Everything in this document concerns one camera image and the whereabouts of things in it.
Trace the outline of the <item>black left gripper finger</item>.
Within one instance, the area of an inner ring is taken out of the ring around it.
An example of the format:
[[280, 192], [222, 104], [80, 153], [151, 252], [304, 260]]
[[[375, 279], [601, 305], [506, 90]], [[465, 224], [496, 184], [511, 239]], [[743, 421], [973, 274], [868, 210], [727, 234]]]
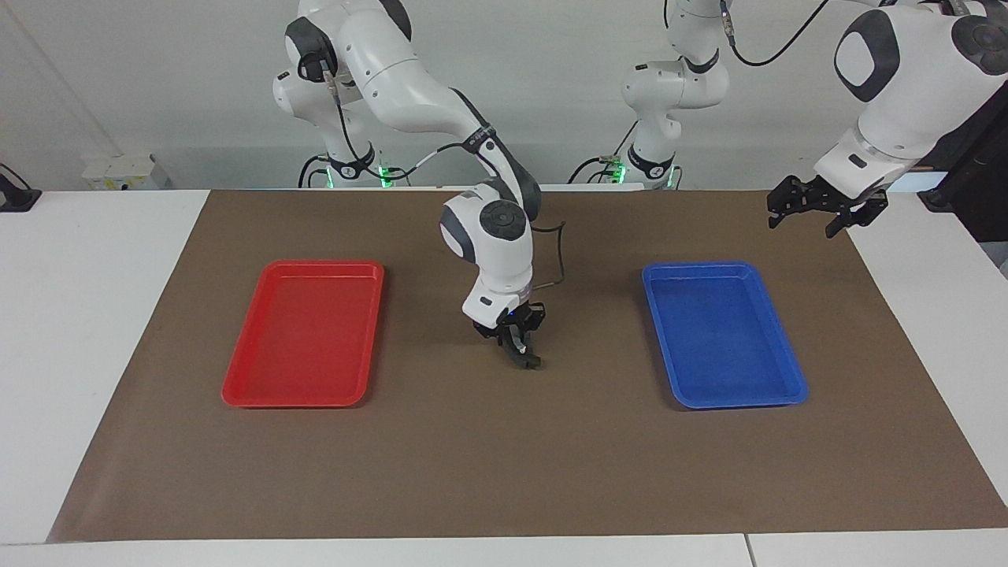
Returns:
[[842, 207], [839, 212], [836, 212], [835, 218], [825, 227], [825, 237], [832, 239], [845, 229], [871, 225], [886, 210], [888, 205], [887, 197], [870, 197], [865, 203], [854, 209]]
[[768, 228], [775, 229], [793, 214], [809, 211], [808, 183], [797, 176], [786, 176], [768, 194]]

